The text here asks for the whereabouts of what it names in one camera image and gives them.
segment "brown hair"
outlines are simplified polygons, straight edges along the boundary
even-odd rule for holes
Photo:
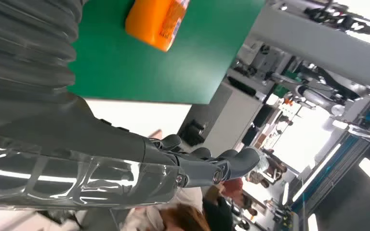
[[[178,204],[176,208],[166,209],[165,212],[184,231],[211,231],[205,216],[190,205]]]

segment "plastic wrap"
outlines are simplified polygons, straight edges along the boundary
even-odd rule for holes
[[[51,150],[0,137],[0,209],[130,208],[168,202],[179,167]]]

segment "small bottle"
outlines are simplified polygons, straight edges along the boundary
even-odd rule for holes
[[[135,0],[125,20],[127,33],[162,51],[171,47],[190,0]]]

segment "green table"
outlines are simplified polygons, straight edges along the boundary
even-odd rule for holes
[[[171,49],[164,53],[127,35],[133,0],[84,6],[77,60],[70,65],[83,97],[209,103],[264,0],[191,0]]]

